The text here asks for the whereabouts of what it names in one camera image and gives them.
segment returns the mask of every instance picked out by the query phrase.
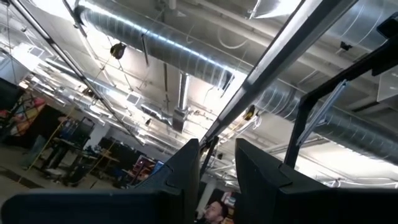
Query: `colorful banner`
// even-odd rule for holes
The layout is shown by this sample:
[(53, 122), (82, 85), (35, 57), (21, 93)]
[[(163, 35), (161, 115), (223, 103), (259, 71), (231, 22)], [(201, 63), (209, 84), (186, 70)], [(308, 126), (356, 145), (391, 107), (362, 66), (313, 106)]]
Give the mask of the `colorful banner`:
[(14, 115), (16, 125), (11, 129), (11, 136), (24, 135), (45, 106), (43, 99), (34, 97), (31, 93), (23, 94), (18, 102), (22, 105)]

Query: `exposed ceiling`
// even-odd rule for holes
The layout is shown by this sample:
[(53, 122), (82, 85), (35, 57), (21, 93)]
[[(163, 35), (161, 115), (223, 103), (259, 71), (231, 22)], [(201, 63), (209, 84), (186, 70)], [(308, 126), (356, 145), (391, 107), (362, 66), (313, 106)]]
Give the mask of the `exposed ceiling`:
[[(111, 102), (115, 111), (125, 122), (136, 130), (151, 133), (154, 138), (161, 139), (169, 144), (170, 148), (179, 148), (191, 138), (201, 138), (245, 78), (244, 75), (236, 75), (226, 91), (223, 91), (192, 75), (188, 86), (187, 120), (183, 131), (180, 133), (173, 130), (169, 125), (143, 113), (134, 105), (130, 105), (125, 99), (127, 94), (139, 96), (142, 101), (156, 105), (165, 114), (173, 116), (178, 105), (179, 69), (165, 65), (161, 60), (151, 56), (149, 56), (147, 64), (145, 54), (133, 47), (128, 47), (123, 58), (116, 60), (110, 56), (109, 50), (119, 40), (104, 35), (92, 27), (83, 27), (87, 33), (87, 39), (85, 39), (80, 31), (73, 26), (71, 18), (66, 20), (55, 16), (54, 14), (57, 14), (57, 12), (49, 14), (35, 7), (28, 0), (22, 2), (62, 50), (74, 59), (80, 70), (115, 90), (104, 93), (104, 97)], [(154, 24), (166, 24), (170, 29), (179, 34), (184, 34), (187, 45), (192, 41), (200, 40), (199, 42), (211, 46), (212, 49), (218, 49), (228, 57), (235, 58), (237, 61), (241, 60), (247, 65), (257, 63), (287, 20), (287, 16), (248, 20), (243, 17), (243, 14), (237, 14), (237, 11), (217, 5), (218, 1), (179, 0), (177, 1), (177, 9), (174, 10), (169, 9), (167, 4), (164, 5), (164, 2), (156, 0), (118, 0), (117, 2), (124, 8), (134, 9), (135, 12), (140, 12), (140, 14), (153, 19)], [(61, 6), (62, 3), (57, 5), (54, 3), (52, 8)], [(53, 54), (44, 40), (13, 8), (10, 8), (8, 14), (9, 17), (7, 18), (7, 8), (1, 6), (1, 43), (4, 45), (4, 49), (7, 50), (9, 45), (8, 33), (5, 28), (9, 25), (11, 27), (9, 33), (12, 37), (12, 46), (22, 42), (36, 45), (38, 48)], [(21, 32), (21, 27), (26, 27), (27, 31)], [(340, 48), (342, 40), (343, 38), (339, 39), (333, 35), (325, 34), (296, 63), (286, 68), (279, 75), (279, 79), (296, 86), (302, 91), (310, 91), (369, 53), (369, 49), (360, 45), (354, 45), (348, 51), (343, 50)], [(47, 82), (54, 88), (68, 89), (70, 90), (69, 93), (76, 96), (76, 99), (81, 95), (79, 91), (82, 89), (82, 84), (77, 79), (60, 73), (59, 70), (48, 67), (45, 63), (38, 70), (40, 72), (36, 72), (41, 75), (36, 75), (36, 77), (40, 81)], [(376, 122), (393, 133), (398, 133), (398, 123), (392, 119), (397, 116), (395, 109), (385, 103), (374, 103), (377, 98), (378, 83), (378, 77), (364, 75), (351, 83), (349, 88), (339, 97), (336, 105), (344, 110), (356, 113), (368, 121)], [(62, 96), (61, 93), (54, 94), (54, 97), (61, 97), (65, 104), (69, 104), (68, 97)], [(278, 149), (277, 152), (280, 153), (275, 154), (275, 156), (283, 158), (284, 149), (290, 139), (293, 125), (280, 116), (268, 113), (269, 111), (262, 112), (260, 118), (250, 122), (244, 121), (242, 117), (238, 118), (223, 132), (217, 153), (223, 153), (224, 156), (222, 160), (214, 159), (214, 162), (211, 163), (213, 166), (211, 169), (233, 165), (233, 140), (235, 138), (245, 138), (265, 151)], [(104, 113), (94, 114), (104, 122), (114, 123), (113, 118), (104, 116)], [(145, 122), (149, 118), (152, 118), (152, 123), (147, 127)], [(123, 131), (123, 128), (117, 127), (117, 125), (114, 128)], [(312, 134), (309, 140), (313, 143), (310, 147), (302, 150), (298, 160), (298, 169), (310, 177), (322, 179), (325, 182), (337, 178), (350, 181), (356, 181), (358, 178), (376, 177), (398, 179), (398, 174), (393, 170), (395, 167), (386, 162), (361, 156), (335, 143), (327, 142), (316, 134)], [(366, 169), (375, 167), (375, 163), (382, 168)], [(234, 176), (234, 170), (226, 169), (214, 175), (223, 178), (226, 174)]]

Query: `cable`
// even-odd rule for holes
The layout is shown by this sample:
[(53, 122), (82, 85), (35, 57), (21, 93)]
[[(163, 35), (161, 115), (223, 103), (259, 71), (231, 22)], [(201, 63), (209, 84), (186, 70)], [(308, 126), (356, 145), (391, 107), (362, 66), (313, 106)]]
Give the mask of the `cable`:
[(236, 46), (228, 46), (228, 45), (226, 45), (226, 44), (221, 40), (220, 29), (221, 29), (221, 27), (219, 27), (219, 28), (217, 29), (217, 38), (218, 38), (218, 41), (220, 42), (220, 44), (221, 44), (223, 47), (225, 47), (225, 48), (227, 48), (227, 49), (238, 49), (238, 48), (242, 47), (243, 45), (245, 45), (245, 44), (248, 42), (248, 40), (246, 39), (246, 40), (244, 40), (244, 41), (242, 42), (242, 44), (238, 44), (238, 45), (236, 45)]
[(9, 6), (7, 7), (7, 38), (8, 38), (8, 47), (10, 50), (10, 59), (11, 59), (11, 67), (12, 67), (12, 74), (14, 75), (14, 81), (15, 85), (18, 85), (17, 83), (17, 77), (15, 74), (15, 68), (14, 68), (14, 56), (12, 56), (12, 48), (11, 48), (11, 38), (10, 38), (10, 22), (9, 22)]
[(212, 86), (209, 90), (207, 90), (206, 95), (205, 95), (205, 99), (203, 100), (203, 104), (205, 104), (205, 101), (207, 99), (207, 95), (209, 94), (209, 92), (214, 89), (215, 86)]
[(188, 44), (192, 44), (193, 43), (193, 40), (189, 41), (188, 38), (191, 36), (191, 32), (192, 32), (194, 27), (195, 27), (195, 25), (192, 25), (191, 29), (188, 32), (188, 35), (187, 35), (187, 38), (186, 38), (186, 41), (187, 41)]
[(256, 120), (254, 121), (253, 130), (257, 129), (261, 125), (262, 118), (257, 116)]

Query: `metal bracket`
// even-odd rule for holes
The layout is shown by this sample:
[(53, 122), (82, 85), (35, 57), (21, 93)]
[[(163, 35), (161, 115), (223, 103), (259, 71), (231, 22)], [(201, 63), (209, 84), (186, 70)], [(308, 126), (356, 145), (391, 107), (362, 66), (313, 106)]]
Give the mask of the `metal bracket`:
[(333, 90), (333, 92), (330, 94), (326, 102), (321, 106), (321, 108), (317, 111), (313, 119), (310, 121), (310, 123), (307, 125), (303, 133), (298, 137), (296, 145), (300, 147), (305, 140), (309, 137), (311, 132), (314, 130), (316, 126), (320, 124), (322, 121), (322, 117), (326, 114), (326, 112), (332, 107), (334, 102), (337, 100), (337, 98), (340, 96), (340, 94), (343, 92), (344, 88), (347, 86), (348, 82), (347, 80), (343, 80), (340, 82), (336, 88)]
[(212, 155), (212, 153), (213, 153), (213, 151), (214, 151), (214, 148), (215, 148), (215, 147), (217, 146), (217, 144), (218, 144), (218, 140), (219, 140), (219, 138), (216, 136), (216, 137), (214, 137), (213, 140), (210, 142), (210, 147), (209, 147), (209, 150), (208, 150), (208, 152), (207, 152), (205, 161), (203, 162), (203, 164), (201, 165), (201, 168), (200, 168), (199, 179), (201, 179), (201, 177), (203, 176), (203, 174), (204, 174), (204, 173), (206, 172), (206, 170), (207, 170), (207, 165), (209, 164), (210, 157), (211, 157), (211, 155)]
[(82, 28), (81, 24), (79, 23), (79, 19), (76, 17), (75, 13), (73, 12), (73, 9), (69, 6), (67, 0), (62, 0), (62, 2), (65, 5), (66, 9), (68, 9), (68, 12), (72, 16), (73, 20), (75, 21), (75, 27), (77, 27), (81, 32), (81, 34), (83, 34), (83, 36), (87, 38), (85, 30)]

